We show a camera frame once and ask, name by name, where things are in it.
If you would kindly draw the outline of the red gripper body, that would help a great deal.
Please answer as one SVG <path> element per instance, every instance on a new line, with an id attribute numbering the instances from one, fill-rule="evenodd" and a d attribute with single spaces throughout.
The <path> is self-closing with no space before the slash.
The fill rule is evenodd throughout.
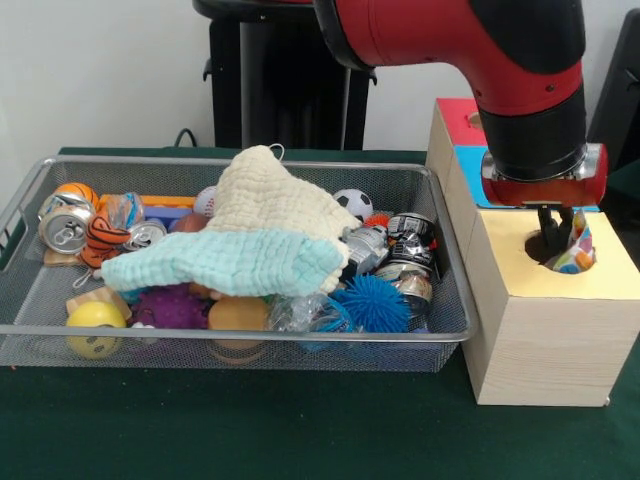
<path id="1" fill-rule="evenodd" d="M 481 163 L 481 182 L 492 205 L 507 207 L 591 207 L 606 190 L 608 153 L 603 144 L 587 143 L 578 164 L 561 176 L 544 181 L 521 182 L 498 172 L 487 151 Z"/>

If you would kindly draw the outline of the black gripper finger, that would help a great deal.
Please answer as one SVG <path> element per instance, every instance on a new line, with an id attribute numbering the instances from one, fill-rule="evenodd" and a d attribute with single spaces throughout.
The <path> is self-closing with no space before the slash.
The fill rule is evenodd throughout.
<path id="1" fill-rule="evenodd" d="M 540 225 L 540 236 L 547 250 L 558 249 L 558 225 L 552 216 L 552 210 L 546 206 L 539 206 L 537 215 Z"/>
<path id="2" fill-rule="evenodd" d="M 561 222 L 558 226 L 558 245 L 567 246 L 573 228 L 574 209 L 561 206 L 558 208 Z"/>

